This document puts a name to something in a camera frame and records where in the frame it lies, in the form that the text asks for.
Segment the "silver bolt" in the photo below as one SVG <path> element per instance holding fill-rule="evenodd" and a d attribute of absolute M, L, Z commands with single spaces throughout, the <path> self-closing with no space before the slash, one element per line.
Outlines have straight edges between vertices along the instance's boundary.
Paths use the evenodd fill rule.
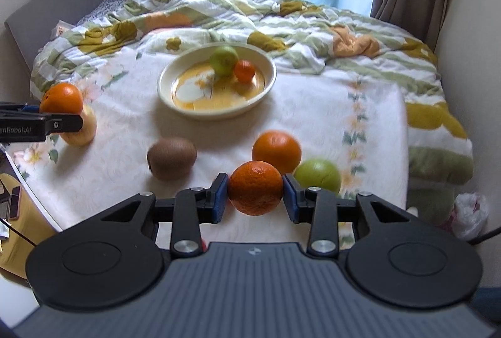
<path fill-rule="evenodd" d="M 318 253 L 330 253 L 336 249 L 336 244 L 326 239 L 315 240 L 310 246 Z"/>
<path fill-rule="evenodd" d="M 193 240 L 179 240 L 174 243 L 174 249 L 180 253 L 193 253 L 199 248 L 199 244 Z"/>

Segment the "pillow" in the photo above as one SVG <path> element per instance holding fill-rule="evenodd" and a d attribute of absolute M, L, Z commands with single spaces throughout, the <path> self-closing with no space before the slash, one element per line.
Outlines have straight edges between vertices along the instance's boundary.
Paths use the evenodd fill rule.
<path fill-rule="evenodd" d="M 82 26 L 84 23 L 92 21 L 96 18 L 104 17 L 106 14 L 118 10 L 123 6 L 124 2 L 125 0 L 103 0 L 91 14 L 83 16 L 77 23 L 77 26 Z"/>

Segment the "brown kiwi fruit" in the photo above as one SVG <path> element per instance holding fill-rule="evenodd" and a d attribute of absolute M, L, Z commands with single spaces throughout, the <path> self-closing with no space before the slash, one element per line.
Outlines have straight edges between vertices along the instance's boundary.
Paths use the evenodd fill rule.
<path fill-rule="evenodd" d="M 195 145 L 185 138 L 162 138 L 146 155 L 153 176 L 162 181 L 187 175 L 196 160 Z"/>

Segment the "green apple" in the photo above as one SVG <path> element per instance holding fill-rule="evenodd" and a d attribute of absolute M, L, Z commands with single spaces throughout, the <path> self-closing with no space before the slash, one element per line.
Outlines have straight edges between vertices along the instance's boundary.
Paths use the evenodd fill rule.
<path fill-rule="evenodd" d="M 341 175 L 335 164 L 324 159 L 309 159 L 296 168 L 294 178 L 304 188 L 319 186 L 339 193 L 341 189 Z"/>
<path fill-rule="evenodd" d="M 228 45 L 217 47 L 209 58 L 210 66 L 218 76 L 230 76 L 233 73 L 239 56 L 233 47 Z"/>

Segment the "headboard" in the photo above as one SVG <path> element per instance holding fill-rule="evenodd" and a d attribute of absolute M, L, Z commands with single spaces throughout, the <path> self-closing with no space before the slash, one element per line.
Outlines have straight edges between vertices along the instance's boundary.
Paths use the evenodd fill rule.
<path fill-rule="evenodd" d="M 29 70 L 59 20 L 76 24 L 102 0 L 31 0 L 5 21 Z"/>

